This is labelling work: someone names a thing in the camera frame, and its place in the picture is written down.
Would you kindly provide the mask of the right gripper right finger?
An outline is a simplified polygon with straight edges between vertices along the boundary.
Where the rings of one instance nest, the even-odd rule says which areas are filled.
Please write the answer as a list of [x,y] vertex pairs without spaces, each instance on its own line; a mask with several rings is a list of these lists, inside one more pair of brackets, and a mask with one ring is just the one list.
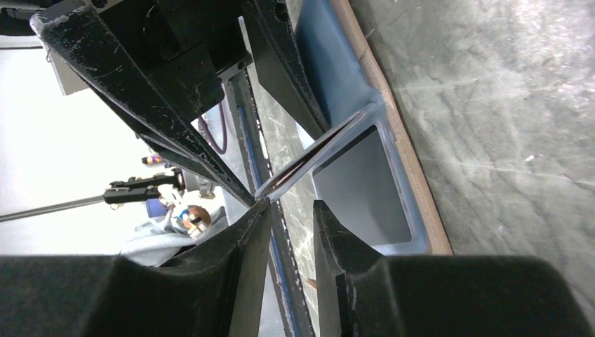
[[593,336],[561,274],[532,256],[384,256],[316,200],[322,336]]

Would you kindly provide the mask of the tan blue card holder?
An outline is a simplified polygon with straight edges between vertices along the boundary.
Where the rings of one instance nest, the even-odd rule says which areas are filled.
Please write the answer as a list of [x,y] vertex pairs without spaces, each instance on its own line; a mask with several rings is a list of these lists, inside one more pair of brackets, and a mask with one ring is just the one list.
[[386,256],[451,254],[443,223],[387,80],[348,1],[304,1],[297,42],[330,130],[258,191],[299,179],[341,224]]

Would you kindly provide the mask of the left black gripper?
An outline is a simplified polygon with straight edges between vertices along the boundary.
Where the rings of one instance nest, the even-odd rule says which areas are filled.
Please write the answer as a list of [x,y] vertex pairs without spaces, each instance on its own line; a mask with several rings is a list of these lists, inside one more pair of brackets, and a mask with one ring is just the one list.
[[[251,62],[239,1],[61,2],[29,23],[47,47],[164,159],[255,203],[190,124],[224,98],[221,83]],[[320,138],[323,116],[296,44],[285,1],[242,1],[260,85]]]

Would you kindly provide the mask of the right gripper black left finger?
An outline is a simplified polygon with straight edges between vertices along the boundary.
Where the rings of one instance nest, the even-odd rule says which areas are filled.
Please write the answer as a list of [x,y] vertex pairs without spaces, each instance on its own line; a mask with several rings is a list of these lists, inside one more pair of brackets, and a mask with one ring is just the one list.
[[161,267],[121,256],[1,258],[2,336],[256,336],[271,204]]

